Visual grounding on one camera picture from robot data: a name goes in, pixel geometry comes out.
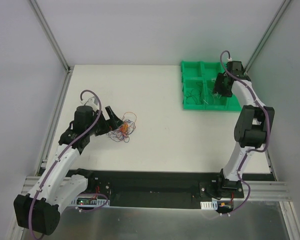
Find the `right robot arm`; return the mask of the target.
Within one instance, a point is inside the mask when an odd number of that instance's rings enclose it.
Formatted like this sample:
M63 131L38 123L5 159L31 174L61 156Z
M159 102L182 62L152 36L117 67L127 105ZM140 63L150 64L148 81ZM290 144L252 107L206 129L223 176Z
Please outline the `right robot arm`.
M242 187L243 170L252 154L267 150L275 110L257 97L240 61L229 58L222 67L224 72L217 75L213 92L227 98L235 96L241 107L233 133L235 147L215 184L216 194L224 198Z

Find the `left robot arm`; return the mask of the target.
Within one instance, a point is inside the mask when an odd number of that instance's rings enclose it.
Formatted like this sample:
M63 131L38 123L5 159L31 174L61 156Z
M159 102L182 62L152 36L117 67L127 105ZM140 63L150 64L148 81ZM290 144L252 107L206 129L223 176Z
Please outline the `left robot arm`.
M105 110L109 119L105 119L100 110L91 106L81 105L76 108L73 121L60 136L52 162L46 166L28 193L17 195L13 201L19 227L49 236L76 196L81 193L89 195L95 191L94 174L85 169L78 169L65 185L62 182L90 143L91 136L105 135L123 125L110 106Z

